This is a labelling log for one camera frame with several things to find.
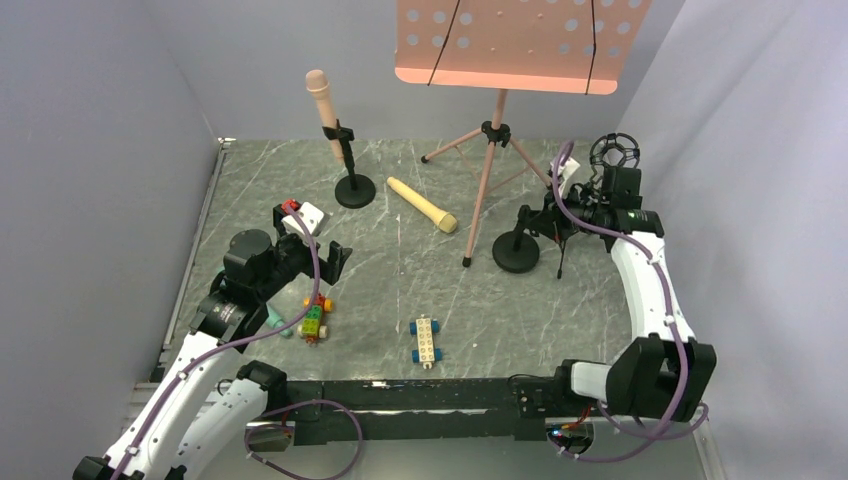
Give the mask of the black round-base mic stand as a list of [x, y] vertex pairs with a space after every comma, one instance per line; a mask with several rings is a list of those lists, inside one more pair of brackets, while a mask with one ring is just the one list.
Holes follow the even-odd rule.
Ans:
[[367, 206], [376, 196], [376, 187], [369, 177], [355, 172], [351, 147], [351, 142], [355, 139], [353, 130], [342, 127], [339, 120], [336, 121], [335, 127], [323, 126], [322, 130], [328, 140], [337, 140], [340, 143], [343, 163], [348, 173], [335, 186], [336, 201], [348, 209]]

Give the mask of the yellow toy microphone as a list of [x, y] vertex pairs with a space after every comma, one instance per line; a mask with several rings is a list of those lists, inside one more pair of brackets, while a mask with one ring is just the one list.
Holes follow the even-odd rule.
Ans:
[[453, 214], [436, 206], [406, 183], [395, 177], [388, 177], [387, 185], [425, 215], [440, 231], [450, 234], [457, 229], [458, 220]]

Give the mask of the pink toy microphone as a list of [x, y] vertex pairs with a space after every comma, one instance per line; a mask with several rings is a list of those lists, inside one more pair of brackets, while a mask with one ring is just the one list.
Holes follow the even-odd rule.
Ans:
[[315, 100], [322, 129], [335, 129], [337, 127], [337, 115], [332, 100], [330, 83], [325, 73], [320, 69], [309, 71], [305, 76], [307, 91]]

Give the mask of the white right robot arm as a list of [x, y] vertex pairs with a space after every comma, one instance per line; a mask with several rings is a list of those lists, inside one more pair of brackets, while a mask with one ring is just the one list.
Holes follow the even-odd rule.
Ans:
[[610, 364], [566, 360], [556, 379], [564, 396], [599, 404], [607, 415], [686, 422], [701, 407], [714, 372], [714, 347], [696, 339], [677, 300], [666, 264], [659, 215], [642, 207], [641, 172], [609, 167], [600, 188], [563, 187], [567, 167], [552, 173], [542, 209], [527, 223], [564, 243], [574, 233], [597, 235], [624, 287], [632, 339]]

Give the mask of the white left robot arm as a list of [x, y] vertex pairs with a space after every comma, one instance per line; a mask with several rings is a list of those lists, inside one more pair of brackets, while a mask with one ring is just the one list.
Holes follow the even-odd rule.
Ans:
[[299, 275], [335, 284], [352, 251], [337, 242], [326, 258], [317, 236], [330, 214], [310, 202], [272, 210], [275, 238], [237, 233], [222, 268], [199, 303], [171, 368], [130, 427], [101, 456], [86, 456], [75, 479], [196, 479], [248, 422], [289, 401], [287, 375], [260, 361], [242, 366], [231, 389], [206, 404], [226, 370], [262, 338], [268, 302]]

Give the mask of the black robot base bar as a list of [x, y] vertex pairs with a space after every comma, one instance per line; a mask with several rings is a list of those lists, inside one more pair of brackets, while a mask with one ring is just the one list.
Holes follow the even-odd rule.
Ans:
[[507, 378], [290, 381], [286, 403], [251, 417], [256, 426], [287, 423], [297, 446], [378, 440], [510, 437], [543, 441], [549, 426], [580, 417], [586, 398], [563, 381]]

